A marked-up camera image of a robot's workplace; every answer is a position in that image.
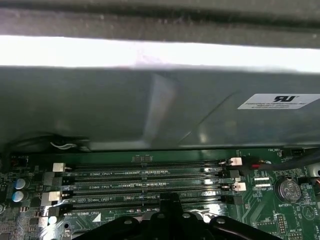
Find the screw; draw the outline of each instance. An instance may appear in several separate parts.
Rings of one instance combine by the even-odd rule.
[[[226,223],[226,220],[224,220],[223,218],[218,218],[218,219],[216,220],[216,222],[217,222],[218,224],[225,224],[225,223]]]
[[[184,217],[185,219],[188,219],[188,218],[190,218],[191,216],[190,216],[189,213],[184,213],[184,214],[182,214],[182,217]]]

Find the white wire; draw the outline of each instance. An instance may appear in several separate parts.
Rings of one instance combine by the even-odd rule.
[[[71,149],[71,148],[76,148],[76,147],[78,147],[78,145],[76,145],[76,144],[74,144],[74,143],[67,143],[67,144],[61,145],[61,146],[56,145],[56,144],[54,144],[53,142],[50,142],[50,144],[51,144],[52,146],[54,146],[55,148],[60,149],[60,150],[68,150],[68,149]]]

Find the metal panel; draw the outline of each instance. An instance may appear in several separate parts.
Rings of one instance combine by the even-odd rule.
[[[319,144],[320,100],[237,108],[254,94],[319,94],[320,50],[8,39],[0,144],[35,131],[86,136],[92,150]]]

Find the dimm slot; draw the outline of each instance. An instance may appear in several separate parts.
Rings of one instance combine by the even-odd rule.
[[[89,165],[89,164],[81,164],[77,165],[76,168],[73,171],[84,171],[84,170],[121,170],[121,169],[130,169],[130,171],[134,171],[134,169],[141,169],[141,168],[147,168],[150,170],[156,170],[160,168],[165,168],[165,167],[170,167],[172,169],[177,169],[179,167],[183,168],[195,168],[196,166],[200,167],[218,167],[219,166],[219,161],[214,160],[214,161],[199,161],[199,162],[189,162],[189,161],[180,161],[180,162],[164,162],[164,163],[154,163],[154,162],[139,162],[139,163],[130,163],[130,164],[94,164],[94,165]]]
[[[104,202],[104,203],[87,203],[87,204],[73,204],[72,208],[73,209],[82,209],[82,208],[96,208],[96,207],[107,207],[107,206],[147,206],[147,205],[151,205],[151,204],[156,204],[159,201],[157,200],[146,200],[146,201],[122,201],[122,202]]]
[[[93,190],[74,190],[73,194],[101,194],[101,193],[118,193],[118,192],[126,192],[126,193],[141,193],[144,192],[150,192],[150,193],[158,193],[158,192],[176,192],[176,191],[184,191],[184,190],[207,190],[207,191],[213,191],[217,190],[221,187],[220,184],[215,185],[208,185],[205,187],[204,185],[183,185],[183,186],[163,186],[161,188],[154,188],[154,187],[135,187],[135,188],[119,188],[119,189],[93,189]]]
[[[186,173],[173,173],[173,174],[154,174],[154,175],[142,175],[142,174],[132,174],[132,175],[108,175],[108,176],[86,176],[86,177],[76,177],[75,181],[93,181],[93,180],[113,180],[113,179],[141,179],[146,177],[148,179],[167,179],[172,177],[189,177],[189,176],[199,176],[202,178],[211,178],[217,177],[218,172],[216,173],[201,173],[201,172],[186,172]]]
[[[203,195],[206,189],[198,190],[178,190],[173,193],[180,194],[180,198],[198,198],[198,197],[211,197],[217,198],[217,195]],[[77,195],[67,200],[70,204],[87,204],[87,203],[109,203],[109,202],[123,202],[123,201],[147,201],[159,199],[160,193],[156,192],[138,192],[138,193],[124,193],[124,194],[104,194],[104,195]]]
[[[220,197],[215,198],[184,198],[181,199],[181,205],[208,205],[208,204],[218,204],[221,203]],[[159,207],[159,201],[158,200],[147,200],[147,201],[130,201],[130,202],[112,202],[112,203],[89,203],[89,204],[73,204],[71,212],[75,210],[92,210],[93,208],[97,209],[98,211],[101,211],[102,209],[108,209],[108,208],[116,208],[117,206],[120,208],[123,208],[125,206],[129,205],[130,208],[142,208],[142,207]]]
[[[135,184],[135,183],[156,183],[156,182],[181,182],[181,181],[196,181],[203,179],[218,178],[216,175],[199,176],[199,177],[183,177],[183,178],[164,178],[164,179],[146,179],[146,180],[125,180],[125,181],[83,181],[75,182],[75,186],[83,185],[106,185],[106,184]]]
[[[207,192],[212,191],[214,188],[212,187],[202,187],[200,189],[194,189],[194,190],[188,190],[188,189],[180,189],[172,191],[173,193],[201,193],[201,192]],[[142,192],[133,192],[133,193],[116,193],[116,194],[100,194],[100,195],[75,195],[70,199],[82,199],[82,198],[112,198],[112,197],[129,197],[129,196],[141,196]]]

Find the chip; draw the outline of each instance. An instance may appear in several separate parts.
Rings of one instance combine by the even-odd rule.
[[[9,240],[10,233],[1,233],[0,234],[0,240]]]
[[[38,218],[31,218],[29,220],[29,225],[38,225],[39,219]]]

